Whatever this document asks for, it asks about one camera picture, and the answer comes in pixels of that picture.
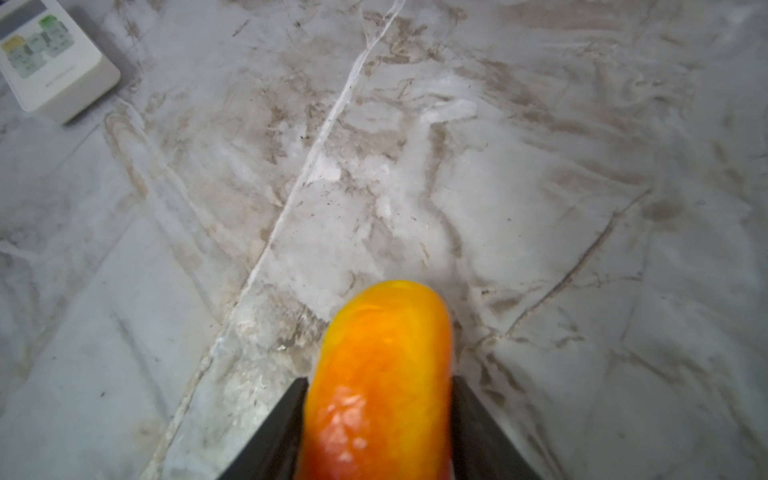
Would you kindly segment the red-orange fake mango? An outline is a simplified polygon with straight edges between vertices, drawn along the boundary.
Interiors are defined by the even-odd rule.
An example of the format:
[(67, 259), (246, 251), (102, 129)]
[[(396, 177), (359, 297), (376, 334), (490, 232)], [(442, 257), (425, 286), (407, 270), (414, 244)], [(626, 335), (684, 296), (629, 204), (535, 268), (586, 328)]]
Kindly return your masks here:
[(442, 298), (393, 280), (331, 321), (303, 409), (298, 479), (450, 477), (453, 331)]

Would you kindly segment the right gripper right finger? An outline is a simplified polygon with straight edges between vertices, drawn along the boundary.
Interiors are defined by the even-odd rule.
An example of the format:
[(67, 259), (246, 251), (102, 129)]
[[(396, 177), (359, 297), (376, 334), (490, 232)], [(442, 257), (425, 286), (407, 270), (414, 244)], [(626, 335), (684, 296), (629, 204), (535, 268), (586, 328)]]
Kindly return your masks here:
[(455, 479), (540, 479), (459, 375), (452, 377), (450, 437)]

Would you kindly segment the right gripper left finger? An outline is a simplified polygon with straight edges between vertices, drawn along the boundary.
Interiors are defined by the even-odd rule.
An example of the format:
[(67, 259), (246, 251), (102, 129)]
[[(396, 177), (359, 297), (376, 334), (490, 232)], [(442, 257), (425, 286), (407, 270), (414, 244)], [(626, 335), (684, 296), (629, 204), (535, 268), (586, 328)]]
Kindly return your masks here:
[(303, 407), (309, 380), (295, 379), (219, 480), (290, 480), (302, 439)]

